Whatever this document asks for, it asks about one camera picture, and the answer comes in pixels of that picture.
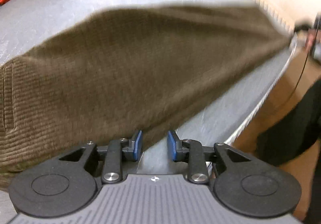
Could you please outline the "brown corduroy pants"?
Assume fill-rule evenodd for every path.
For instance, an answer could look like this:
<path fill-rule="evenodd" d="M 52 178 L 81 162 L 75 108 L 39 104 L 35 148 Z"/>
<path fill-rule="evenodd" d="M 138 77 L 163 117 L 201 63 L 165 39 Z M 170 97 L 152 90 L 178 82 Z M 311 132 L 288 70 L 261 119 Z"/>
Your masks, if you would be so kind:
<path fill-rule="evenodd" d="M 98 12 L 1 67 L 1 189 L 89 140 L 160 141 L 290 43 L 258 7 Z"/>

